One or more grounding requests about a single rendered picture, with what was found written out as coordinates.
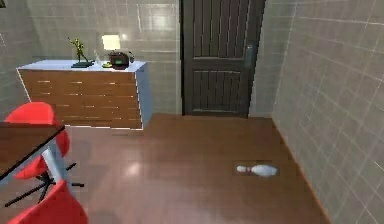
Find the brown dining table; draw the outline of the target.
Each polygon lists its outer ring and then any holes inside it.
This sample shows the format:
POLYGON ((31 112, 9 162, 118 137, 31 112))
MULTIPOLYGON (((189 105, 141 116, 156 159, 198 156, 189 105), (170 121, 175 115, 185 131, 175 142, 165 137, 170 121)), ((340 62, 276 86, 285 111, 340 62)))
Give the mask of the brown dining table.
POLYGON ((0 186, 42 156, 55 182, 65 181, 73 194, 65 161, 55 140, 64 130, 64 125, 0 122, 0 186))

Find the dark brown room door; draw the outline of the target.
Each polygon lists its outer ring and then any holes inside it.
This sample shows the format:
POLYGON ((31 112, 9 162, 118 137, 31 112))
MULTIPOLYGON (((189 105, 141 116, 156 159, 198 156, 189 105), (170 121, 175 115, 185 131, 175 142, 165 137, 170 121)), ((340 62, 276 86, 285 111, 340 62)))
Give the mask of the dark brown room door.
POLYGON ((182 113, 249 114, 266 0, 179 0, 182 113), (244 66, 246 47, 254 47, 244 66))

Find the dark round alarm clock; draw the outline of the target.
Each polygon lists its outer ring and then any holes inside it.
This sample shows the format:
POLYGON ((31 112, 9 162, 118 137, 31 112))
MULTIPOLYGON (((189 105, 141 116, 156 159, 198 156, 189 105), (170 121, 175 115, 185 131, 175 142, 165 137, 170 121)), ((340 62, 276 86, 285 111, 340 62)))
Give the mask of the dark round alarm clock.
POLYGON ((113 69, 125 70, 134 62, 135 57, 131 51, 128 53, 112 51, 109 54, 109 60, 113 69))

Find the white bowling pin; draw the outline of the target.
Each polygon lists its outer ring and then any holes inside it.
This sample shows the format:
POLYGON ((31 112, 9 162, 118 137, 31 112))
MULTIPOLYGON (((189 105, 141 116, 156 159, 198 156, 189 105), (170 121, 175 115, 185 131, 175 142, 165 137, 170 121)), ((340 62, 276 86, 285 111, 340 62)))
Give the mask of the white bowling pin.
POLYGON ((239 165, 236 167, 236 170, 240 173, 252 173, 261 177, 274 176, 278 172, 277 168, 269 165, 263 165, 263 164, 255 165, 252 167, 239 165))

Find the wooden chest of drawers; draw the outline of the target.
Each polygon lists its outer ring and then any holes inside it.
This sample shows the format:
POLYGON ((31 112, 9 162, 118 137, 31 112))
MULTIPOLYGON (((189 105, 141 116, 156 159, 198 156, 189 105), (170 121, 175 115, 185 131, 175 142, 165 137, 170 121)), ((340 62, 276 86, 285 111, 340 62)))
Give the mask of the wooden chest of drawers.
POLYGON ((30 101, 50 104, 70 126, 143 129, 152 116, 147 64, 124 70, 93 64, 75 68, 72 60, 41 60, 17 68, 30 101))

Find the green figure statue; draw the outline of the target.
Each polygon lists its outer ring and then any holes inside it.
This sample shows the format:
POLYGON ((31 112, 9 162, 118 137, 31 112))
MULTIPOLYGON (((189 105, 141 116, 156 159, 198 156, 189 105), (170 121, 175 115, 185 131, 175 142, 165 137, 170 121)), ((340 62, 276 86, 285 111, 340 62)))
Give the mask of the green figure statue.
POLYGON ((73 64, 72 68, 88 68, 92 66, 93 62, 89 61, 88 58, 84 55, 84 44, 78 38, 68 38, 68 40, 76 48, 76 54, 78 58, 78 62, 73 64))

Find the red swivel chair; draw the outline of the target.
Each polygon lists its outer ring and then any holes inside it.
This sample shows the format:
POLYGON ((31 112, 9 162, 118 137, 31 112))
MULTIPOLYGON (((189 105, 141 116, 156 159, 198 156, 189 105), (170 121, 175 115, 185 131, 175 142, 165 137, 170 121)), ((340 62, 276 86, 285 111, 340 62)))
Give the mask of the red swivel chair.
MULTIPOLYGON (((60 122, 55 117, 53 107, 48 103, 37 101, 19 106, 6 117, 5 121, 9 123, 60 125, 60 122)), ((70 149, 70 139, 66 131, 62 131, 55 137, 55 144, 60 149, 62 156, 68 153, 70 149)), ((41 181, 41 184, 8 201, 5 207, 9 207, 39 190, 42 190, 39 198, 39 202, 41 202, 46 196, 49 186, 56 184, 54 178, 48 174, 48 166, 42 156, 34 159, 15 174, 14 177, 16 179, 36 178, 41 181)))
POLYGON ((7 224, 89 224, 89 219, 67 182, 61 180, 40 203, 24 210, 7 224))

